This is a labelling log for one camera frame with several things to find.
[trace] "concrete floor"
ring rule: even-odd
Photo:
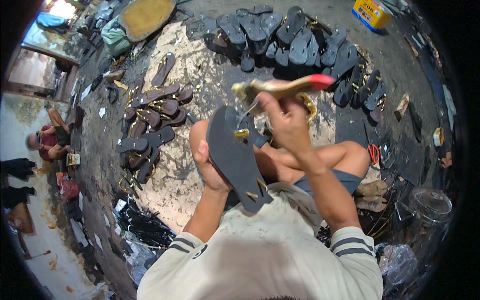
[[[290,3],[278,4],[277,1],[265,1],[266,4],[272,5],[275,11],[285,13],[290,7]],[[388,102],[385,106],[384,119],[381,122],[381,128],[391,128],[393,137],[398,139],[401,132],[405,130],[407,125],[398,123],[394,118],[393,111],[405,92],[410,94],[410,100],[416,104],[417,111],[423,119],[423,137],[425,144],[431,144],[431,133],[434,128],[438,127],[437,109],[438,100],[433,98],[428,80],[426,79],[418,61],[412,55],[411,50],[403,39],[403,32],[393,19],[387,25],[386,35],[377,35],[371,33],[354,15],[351,14],[353,1],[333,1],[324,0],[321,2],[300,0],[296,5],[302,7],[304,11],[310,12],[312,16],[318,16],[319,19],[329,25],[330,27],[343,26],[347,29],[347,39],[354,44],[358,44],[365,48],[377,69],[380,70],[382,78],[388,86]],[[197,17],[199,14],[205,14],[209,17],[216,18],[218,15],[227,12],[233,12],[238,8],[249,8],[257,4],[253,1],[222,1],[222,0],[196,0],[180,4],[179,9],[187,10],[194,13],[194,17],[187,20],[187,33],[190,29],[198,28]],[[178,12],[175,20],[183,20],[185,15]],[[199,45],[201,41],[195,42],[195,39],[201,37],[201,34],[188,34],[192,40],[189,42],[192,45]],[[125,76],[122,82],[128,86],[132,86],[135,77],[140,73],[145,73],[148,78],[151,74],[151,68],[158,65],[158,60],[163,56],[171,45],[161,44],[157,50],[156,48],[158,36],[147,43],[144,52],[136,59],[127,59],[118,67],[110,66],[110,70],[116,69],[125,70]],[[232,66],[229,62],[223,65],[216,65],[213,63],[214,55],[211,52],[201,50],[198,55],[202,56],[203,60],[201,67],[195,63],[196,60],[188,60],[187,58],[177,58],[177,64],[181,66],[181,62],[186,63],[187,76],[183,78],[174,78],[169,76],[169,81],[174,79],[180,80],[180,84],[192,83],[193,86],[197,84],[202,85],[202,90],[197,91],[194,100],[186,108],[190,109],[192,113],[199,119],[209,117],[211,113],[224,103],[231,102],[231,93],[229,87],[234,82],[251,80],[253,78],[270,79],[271,70],[257,69],[253,74],[242,73],[239,68]],[[87,86],[99,73],[98,67],[107,60],[105,55],[105,48],[101,47],[93,55],[88,58],[83,66],[78,71],[78,76],[85,77],[85,86]],[[209,82],[205,78],[217,78],[217,81]],[[123,107],[127,101],[126,91],[119,89],[119,100],[114,103],[108,103],[104,92],[103,84],[96,88],[87,98],[80,104],[86,112],[83,121],[83,129],[81,132],[74,134],[72,139],[77,144],[77,149],[82,156],[82,165],[77,172],[77,179],[80,182],[81,190],[84,197],[84,218],[85,227],[88,231],[89,237],[94,241],[94,233],[98,235],[102,241],[103,250],[101,250],[94,241],[96,249],[96,259],[102,266],[105,277],[108,279],[110,286],[121,299],[135,299],[136,290],[129,278],[125,262],[114,255],[112,249],[118,247],[121,249],[121,238],[114,233],[115,220],[110,212],[112,204],[116,202],[116,193],[118,192],[118,181],[121,174],[119,166],[119,155],[115,153],[115,145],[118,138],[121,137],[120,122],[123,116]],[[106,108],[106,114],[103,118],[98,115],[101,107]],[[335,106],[319,106],[320,115],[325,111],[327,118],[330,121],[348,122],[345,116],[350,118],[354,112],[349,112],[349,108],[335,108]],[[160,199],[167,199],[170,203],[181,201],[188,201],[188,207],[180,207],[184,216],[193,212],[196,205],[196,196],[200,195],[201,185],[199,184],[198,175],[193,165],[188,147],[188,130],[191,124],[187,122],[184,126],[175,128],[176,138],[169,143],[167,147],[162,148],[163,156],[158,165],[159,172],[155,178],[161,180],[150,180],[147,184],[146,191],[150,191],[152,195],[157,195]],[[321,134],[322,128],[317,126],[318,136],[325,136]],[[363,126],[358,126],[354,130],[362,130]],[[330,142],[335,141],[335,136],[330,137]],[[431,153],[432,161],[434,161],[436,154]],[[142,199],[142,204],[149,206],[148,201]],[[174,230],[180,230],[185,220],[177,220],[173,218],[173,214],[179,214],[179,208],[172,205],[172,215],[168,215],[168,210],[163,211],[161,215],[169,226]],[[106,226],[103,217],[105,214],[110,226]]]

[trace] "dirty floor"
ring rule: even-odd
[[[119,9],[125,6],[126,2],[116,9],[115,14],[120,12]],[[289,3],[278,4],[272,0],[265,3],[272,5],[274,11],[282,13],[290,7]],[[198,15],[216,18],[223,13],[252,7],[255,4],[257,3],[253,1],[220,0],[196,0],[179,4],[179,9],[193,12],[194,17],[186,20],[184,14],[177,12],[162,34],[158,33],[154,38],[147,40],[143,52],[137,57],[132,58],[128,55],[122,64],[112,66],[111,60],[108,62],[106,57],[105,47],[100,47],[93,53],[89,52],[87,54],[89,57],[84,60],[77,73],[79,78],[85,79],[82,90],[104,71],[118,69],[125,70],[121,82],[129,87],[132,87],[137,75],[144,74],[146,82],[144,88],[148,88],[160,58],[171,51],[176,54],[177,62],[167,83],[179,81],[181,86],[193,85],[194,99],[185,108],[197,119],[210,117],[221,105],[236,106],[230,91],[231,85],[254,78],[272,79],[272,69],[256,68],[253,73],[243,73],[239,66],[232,66],[228,61],[218,64],[214,53],[207,50],[200,39]],[[312,16],[318,16],[331,28],[345,27],[347,39],[369,53],[372,64],[380,70],[388,86],[384,120],[379,124],[379,128],[388,128],[397,140],[401,133],[412,137],[412,131],[405,129],[411,124],[404,124],[406,120],[403,120],[404,123],[398,123],[393,116],[402,95],[408,92],[410,100],[416,104],[417,111],[423,119],[424,143],[431,144],[431,132],[438,124],[435,113],[438,99],[433,97],[430,84],[405,43],[397,20],[393,19],[388,24],[387,34],[376,35],[351,14],[352,1],[300,0],[296,5],[310,12]],[[182,41],[175,46],[177,37],[182,37]],[[80,103],[85,109],[86,116],[82,130],[75,132],[72,140],[82,157],[77,179],[84,194],[85,227],[90,239],[96,234],[102,241],[103,250],[94,243],[96,259],[102,266],[112,290],[121,299],[135,299],[136,290],[125,269],[125,261],[113,253],[115,248],[121,249],[121,237],[114,232],[115,219],[111,213],[112,204],[117,201],[115,195],[119,192],[118,182],[122,173],[115,145],[121,137],[120,124],[128,96],[127,91],[123,89],[119,91],[118,101],[110,104],[102,83]],[[327,93],[312,95],[312,98],[319,110],[311,128],[315,145],[333,144],[347,139],[359,139],[359,142],[364,143],[365,138],[362,139],[361,135],[364,135],[362,123],[366,118],[361,110],[337,108],[331,102],[331,95]],[[106,110],[102,118],[98,114],[100,108]],[[162,156],[155,176],[144,185],[144,191],[139,192],[141,199],[138,203],[153,211],[159,211],[159,217],[175,232],[181,232],[192,215],[202,190],[202,183],[188,146],[191,125],[187,121],[184,126],[174,128],[176,137],[162,147]],[[103,214],[107,216],[109,226],[106,225]]]

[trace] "pile of sandals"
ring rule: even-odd
[[[285,17],[271,6],[260,5],[216,20],[202,16],[202,21],[212,29],[204,35],[206,46],[232,62],[240,61],[244,72],[266,66],[290,79],[330,75],[336,79],[329,90],[335,91],[333,100],[338,106],[362,107],[379,121],[386,85],[378,70],[370,76],[365,73],[367,61],[347,41],[344,28],[330,30],[298,6],[291,7]]]
[[[120,165],[125,174],[120,178],[122,191],[133,194],[135,186],[155,174],[155,165],[160,160],[160,146],[175,138],[172,127],[185,124],[187,111],[181,106],[193,99],[191,87],[180,89],[179,83],[164,85],[168,73],[175,64],[171,52],[162,57],[152,86],[142,93],[144,77],[138,76],[123,114],[121,131],[116,151],[120,153]]]

